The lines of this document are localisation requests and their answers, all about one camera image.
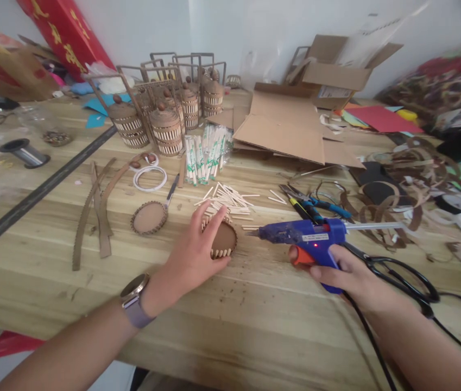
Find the gray watch strap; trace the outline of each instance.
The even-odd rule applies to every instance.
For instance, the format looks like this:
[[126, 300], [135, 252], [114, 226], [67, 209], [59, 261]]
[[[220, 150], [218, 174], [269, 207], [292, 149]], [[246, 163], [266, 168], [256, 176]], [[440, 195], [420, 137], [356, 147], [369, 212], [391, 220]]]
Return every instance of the gray watch strap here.
[[129, 317], [132, 325], [138, 329], [142, 329], [151, 323], [156, 318], [151, 318], [142, 309], [140, 299], [134, 300], [128, 307], [125, 308], [125, 313]]

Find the blue pliers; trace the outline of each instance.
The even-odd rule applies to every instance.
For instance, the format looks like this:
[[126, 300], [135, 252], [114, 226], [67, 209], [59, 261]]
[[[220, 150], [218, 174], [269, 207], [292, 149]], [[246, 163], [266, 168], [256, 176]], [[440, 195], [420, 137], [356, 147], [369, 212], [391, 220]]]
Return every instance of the blue pliers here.
[[293, 194], [294, 198], [299, 199], [301, 201], [302, 207], [306, 210], [306, 212], [312, 217], [314, 222], [317, 224], [322, 224], [324, 220], [324, 218], [317, 211], [317, 208], [327, 209], [332, 212], [335, 212], [336, 214], [338, 214], [344, 219], [351, 218], [350, 212], [342, 209], [341, 207], [337, 205], [333, 205], [328, 202], [321, 201], [313, 197], [309, 197], [301, 193], [299, 190], [297, 190], [292, 185], [288, 185], [288, 187], [294, 192]]

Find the white wall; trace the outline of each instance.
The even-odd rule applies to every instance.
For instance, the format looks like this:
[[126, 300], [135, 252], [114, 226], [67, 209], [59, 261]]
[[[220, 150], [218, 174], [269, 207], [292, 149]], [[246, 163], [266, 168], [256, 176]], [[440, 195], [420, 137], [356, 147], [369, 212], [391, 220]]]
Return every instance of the white wall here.
[[[398, 14], [424, 0], [75, 0], [114, 64], [137, 65], [149, 52], [215, 52], [227, 74], [280, 80], [297, 46], [315, 34], [350, 35], [367, 15]], [[0, 0], [0, 31], [43, 37], [15, 0]], [[403, 73], [461, 43], [461, 0], [431, 0], [395, 34], [405, 46], [372, 74], [372, 97]]]
[[22, 11], [16, 0], [0, 0], [0, 33], [17, 40], [20, 34], [37, 43], [46, 44], [36, 25]]

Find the bundle of chopsticks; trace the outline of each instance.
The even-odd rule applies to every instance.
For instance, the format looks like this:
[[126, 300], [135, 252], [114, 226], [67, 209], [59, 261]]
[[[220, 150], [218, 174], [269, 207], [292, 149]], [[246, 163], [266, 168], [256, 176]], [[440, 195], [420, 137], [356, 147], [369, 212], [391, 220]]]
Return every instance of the bundle of chopsticks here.
[[210, 190], [205, 194], [203, 199], [194, 204], [198, 206], [205, 200], [210, 199], [210, 207], [207, 208], [205, 214], [212, 217], [219, 209], [223, 206], [227, 207], [227, 215], [229, 218], [238, 220], [254, 220], [250, 216], [250, 206], [254, 206], [252, 203], [246, 200], [247, 197], [259, 197], [259, 194], [239, 194], [232, 187], [223, 185], [220, 182], [216, 184], [216, 188], [212, 186]]
[[185, 136], [186, 179], [194, 186], [216, 180], [225, 164], [225, 153], [232, 135], [225, 127], [208, 125], [201, 136]]

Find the watch face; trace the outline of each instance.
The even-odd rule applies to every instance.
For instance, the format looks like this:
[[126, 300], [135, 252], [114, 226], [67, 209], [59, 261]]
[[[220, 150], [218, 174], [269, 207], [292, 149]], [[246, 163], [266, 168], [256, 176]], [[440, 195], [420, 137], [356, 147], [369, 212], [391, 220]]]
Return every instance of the watch face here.
[[147, 274], [140, 274], [138, 277], [134, 278], [122, 291], [120, 294], [121, 297], [125, 297], [129, 294], [131, 294], [133, 291], [135, 291], [143, 282], [145, 281], [145, 278], [147, 277]]

